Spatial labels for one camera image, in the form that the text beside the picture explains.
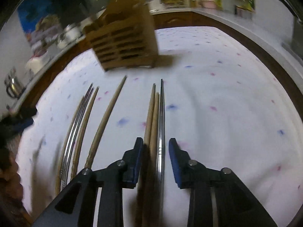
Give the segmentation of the person's left hand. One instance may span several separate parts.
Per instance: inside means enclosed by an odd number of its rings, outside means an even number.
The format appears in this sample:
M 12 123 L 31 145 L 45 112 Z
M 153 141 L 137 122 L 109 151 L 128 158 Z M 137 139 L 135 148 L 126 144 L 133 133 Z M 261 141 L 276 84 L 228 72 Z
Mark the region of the person's left hand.
M 14 154 L 1 147 L 1 226 L 31 226 L 23 205 L 24 188 Z

